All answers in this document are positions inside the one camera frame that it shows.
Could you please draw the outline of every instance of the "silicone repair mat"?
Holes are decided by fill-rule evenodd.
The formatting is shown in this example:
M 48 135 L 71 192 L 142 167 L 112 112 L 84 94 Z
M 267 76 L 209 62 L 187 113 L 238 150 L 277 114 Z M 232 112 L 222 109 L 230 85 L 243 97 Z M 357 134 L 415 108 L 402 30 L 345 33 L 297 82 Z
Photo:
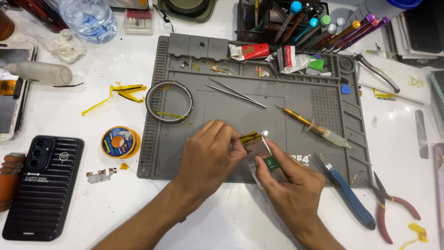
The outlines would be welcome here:
M 313 170 L 314 152 L 322 153 L 352 187 L 366 188 L 364 179 L 372 180 L 369 151 L 361 110 L 356 70 L 350 56 L 326 55 L 323 72 L 331 77 L 293 73 L 280 74 L 277 62 L 249 60 L 240 63 L 228 60 L 228 43 L 237 46 L 246 43 L 202 36 L 171 34 L 160 36 L 157 46 L 153 82 L 172 80 L 182 83 L 192 93 L 194 108 L 186 121 L 175 125 L 162 124 L 147 116 L 142 136 L 139 178 L 170 180 L 180 166 L 185 140 L 199 131 L 209 120 L 222 119 L 242 135 L 263 130 L 288 154 Z M 217 69 L 210 70 L 207 62 L 218 61 Z M 256 67 L 270 73 L 258 77 Z M 211 77 L 267 106 L 266 109 L 211 89 L 205 84 L 230 91 L 210 80 Z M 352 92 L 342 94 L 341 78 L 348 80 Z M 274 103 L 291 109 L 302 117 L 316 121 L 347 139 L 352 149 L 304 131 L 304 126 L 285 115 Z M 175 87 L 158 89 L 151 98 L 150 108 L 161 112 L 183 115 L 189 107 L 185 93 Z M 245 161 L 227 178 L 227 182 L 255 183 Z

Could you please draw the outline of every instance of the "water bottle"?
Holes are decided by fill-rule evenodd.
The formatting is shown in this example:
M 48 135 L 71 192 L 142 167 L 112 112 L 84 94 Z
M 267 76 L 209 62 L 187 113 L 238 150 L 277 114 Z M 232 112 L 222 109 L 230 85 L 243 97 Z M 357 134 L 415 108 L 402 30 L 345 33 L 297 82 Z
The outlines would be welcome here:
M 59 11 L 69 28 L 88 43 L 107 43 L 117 33 L 114 13 L 104 0 L 61 0 Z

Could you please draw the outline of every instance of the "purple screwdriver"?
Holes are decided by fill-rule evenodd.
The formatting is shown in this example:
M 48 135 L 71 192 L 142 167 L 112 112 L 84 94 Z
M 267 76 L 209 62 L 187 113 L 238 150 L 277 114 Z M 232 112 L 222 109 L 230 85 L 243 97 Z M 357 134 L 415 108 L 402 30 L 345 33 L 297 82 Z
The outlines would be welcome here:
M 345 50 L 347 48 L 350 48 L 353 44 L 357 43 L 359 40 L 361 40 L 362 38 L 364 38 L 368 34 L 372 33 L 373 31 L 379 29 L 380 27 L 382 27 L 384 25 L 388 25 L 389 23 L 390 23 L 390 19 L 388 17 L 383 17 L 382 20 L 379 22 L 378 26 L 370 28 L 364 34 L 358 36 L 357 38 L 353 39 L 351 42 L 349 42 L 346 45 L 342 46 L 342 48 L 339 51 L 343 51 L 343 50 Z
M 367 14 L 365 16 L 365 18 L 360 22 L 361 26 L 358 29 L 352 30 L 351 32 L 347 33 L 345 36 L 343 36 L 341 39 L 339 39 L 338 41 L 336 41 L 335 43 L 333 43 L 332 45 L 330 45 L 327 50 L 331 50 L 332 48 L 334 48 L 336 45 L 340 44 L 342 41 L 344 41 L 345 39 L 347 39 L 349 36 L 351 36 L 352 34 L 356 33 L 358 30 L 360 30 L 361 28 L 363 28 L 365 25 L 367 24 L 371 24 L 373 21 L 375 20 L 375 16 L 372 14 Z

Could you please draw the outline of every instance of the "phone battery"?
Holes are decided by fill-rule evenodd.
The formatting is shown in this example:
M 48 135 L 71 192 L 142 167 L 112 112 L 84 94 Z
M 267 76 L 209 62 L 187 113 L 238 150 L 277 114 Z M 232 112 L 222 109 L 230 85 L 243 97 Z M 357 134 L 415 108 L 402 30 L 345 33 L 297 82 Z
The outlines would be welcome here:
M 240 140 L 245 150 L 247 151 L 247 157 L 245 158 L 245 160 L 248 164 L 251 174 L 253 175 L 254 180 L 258 184 L 261 191 L 265 191 L 265 189 L 256 178 L 256 163 L 254 162 L 254 158 L 256 156 L 259 156 L 264 160 L 265 164 L 267 164 L 268 171 L 276 181 L 288 182 L 284 171 L 282 171 L 277 160 L 274 158 L 270 148 L 265 141 L 265 138 L 262 135 L 258 134 L 257 132 L 252 132 L 241 137 Z

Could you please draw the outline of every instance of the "pliers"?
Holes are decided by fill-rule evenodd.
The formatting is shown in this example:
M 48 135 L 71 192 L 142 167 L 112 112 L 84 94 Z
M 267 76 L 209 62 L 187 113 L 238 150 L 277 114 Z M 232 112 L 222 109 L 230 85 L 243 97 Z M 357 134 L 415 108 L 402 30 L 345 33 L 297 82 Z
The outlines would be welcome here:
M 398 204 L 401 204 L 418 221 L 421 220 L 421 216 L 419 216 L 418 211 L 416 211 L 416 209 L 407 201 L 405 201 L 401 198 L 395 197 L 395 196 L 388 195 L 385 191 L 384 186 L 382 185 L 381 181 L 379 180 L 378 176 L 376 175 L 376 173 L 375 172 L 373 172 L 373 173 L 375 174 L 376 185 L 379 187 L 379 189 L 377 187 L 373 186 L 369 181 L 367 181 L 367 179 L 365 179 L 365 181 L 367 182 L 368 186 L 373 190 L 376 197 L 379 199 L 379 205 L 378 205 L 378 209 L 377 209 L 378 229 L 382 235 L 382 238 L 388 244 L 393 244 L 392 239 L 390 238 L 389 234 L 387 233 L 387 228 L 385 228 L 385 200 L 387 199 L 387 200 L 396 202 Z

